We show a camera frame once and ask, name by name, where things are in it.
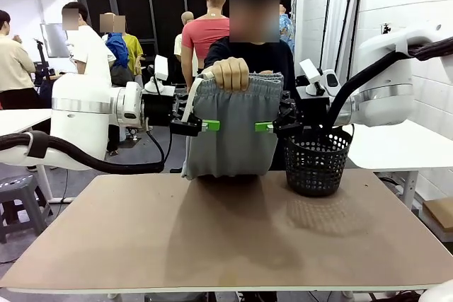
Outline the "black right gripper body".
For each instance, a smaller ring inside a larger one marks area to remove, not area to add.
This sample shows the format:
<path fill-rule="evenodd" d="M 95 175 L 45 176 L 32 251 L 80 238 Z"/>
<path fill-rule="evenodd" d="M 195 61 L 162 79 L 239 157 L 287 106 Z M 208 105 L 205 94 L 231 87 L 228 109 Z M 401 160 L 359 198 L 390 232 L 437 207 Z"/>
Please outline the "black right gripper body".
<path fill-rule="evenodd" d="M 297 100 L 297 109 L 304 126 L 323 125 L 330 108 L 330 98 L 323 96 L 305 96 Z"/>

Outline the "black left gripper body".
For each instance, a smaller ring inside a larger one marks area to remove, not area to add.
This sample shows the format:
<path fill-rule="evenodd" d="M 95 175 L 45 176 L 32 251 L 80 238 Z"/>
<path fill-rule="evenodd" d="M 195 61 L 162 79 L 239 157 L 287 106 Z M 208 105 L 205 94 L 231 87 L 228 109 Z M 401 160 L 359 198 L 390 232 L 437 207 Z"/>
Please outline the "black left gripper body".
<path fill-rule="evenodd" d="M 169 126 L 173 117 L 175 96 L 142 94 L 142 114 L 149 126 Z"/>

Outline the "person's right hand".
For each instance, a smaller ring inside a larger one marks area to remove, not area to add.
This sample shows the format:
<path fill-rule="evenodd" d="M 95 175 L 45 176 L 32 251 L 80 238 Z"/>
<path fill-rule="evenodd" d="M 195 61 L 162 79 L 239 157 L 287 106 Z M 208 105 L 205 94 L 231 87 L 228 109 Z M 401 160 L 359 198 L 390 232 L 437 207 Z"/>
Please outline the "person's right hand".
<path fill-rule="evenodd" d="M 226 91 L 245 91 L 248 88 L 249 69 L 243 58 L 217 61 L 211 72 L 217 85 Z"/>

